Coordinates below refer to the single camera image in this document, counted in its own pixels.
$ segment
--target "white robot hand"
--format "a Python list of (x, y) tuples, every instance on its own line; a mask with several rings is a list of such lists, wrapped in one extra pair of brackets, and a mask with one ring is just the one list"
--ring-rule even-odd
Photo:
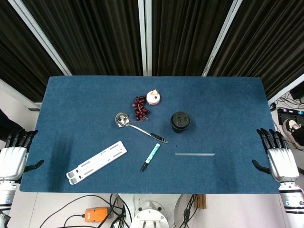
[(270, 168), (259, 165), (256, 160), (252, 163), (280, 183), (279, 192), (291, 227), (304, 228), (304, 193), (295, 184), (299, 172), (304, 174), (304, 170), (297, 167), (284, 136), (280, 132), (269, 131), (272, 135), (265, 129), (257, 130), (257, 133), (262, 139)]
[(22, 174), (38, 168), (43, 160), (36, 165), (25, 167), (29, 147), (38, 131), (12, 132), (6, 141), (5, 148), (0, 152), (0, 228), (6, 228), (10, 217), (10, 207), (16, 191), (16, 183), (20, 183)]

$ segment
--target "curtain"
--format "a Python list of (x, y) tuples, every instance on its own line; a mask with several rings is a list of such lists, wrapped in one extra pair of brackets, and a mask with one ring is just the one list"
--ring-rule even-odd
[(143, 75), (137, 0), (26, 0), (73, 75)]
[(201, 76), (231, 4), (152, 1), (152, 75)]
[(244, 0), (209, 76), (263, 80), (268, 98), (304, 73), (304, 1)]
[(42, 101), (48, 78), (62, 72), (8, 1), (0, 1), (0, 79)]

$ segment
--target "orange device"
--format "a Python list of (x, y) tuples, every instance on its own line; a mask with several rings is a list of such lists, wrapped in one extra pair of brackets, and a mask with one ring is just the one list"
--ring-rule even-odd
[(108, 208), (89, 208), (85, 212), (85, 222), (102, 222), (108, 215)]

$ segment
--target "dark red grapes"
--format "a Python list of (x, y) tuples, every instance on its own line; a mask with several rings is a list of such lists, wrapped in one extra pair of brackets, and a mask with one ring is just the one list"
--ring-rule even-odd
[(136, 120), (147, 120), (148, 119), (148, 114), (149, 114), (149, 110), (146, 109), (144, 107), (144, 105), (146, 104), (146, 95), (142, 95), (140, 97), (135, 97), (133, 99), (133, 104), (132, 107), (135, 111), (135, 118)]

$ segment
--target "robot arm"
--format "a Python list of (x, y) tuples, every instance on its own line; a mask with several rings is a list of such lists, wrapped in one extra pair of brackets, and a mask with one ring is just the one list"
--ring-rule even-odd
[(272, 135), (265, 129), (257, 130), (257, 133), (270, 168), (259, 165), (256, 160), (252, 160), (252, 163), (259, 171), (271, 174), (280, 183), (279, 192), (291, 227), (304, 228), (304, 192), (295, 184), (299, 171), (303, 174), (303, 170), (297, 167), (284, 136), (280, 132), (269, 131)]
[(20, 183), (23, 172), (36, 169), (43, 163), (41, 160), (36, 165), (25, 167), (29, 147), (37, 132), (12, 132), (0, 152), (0, 228), (7, 227), (16, 183)]

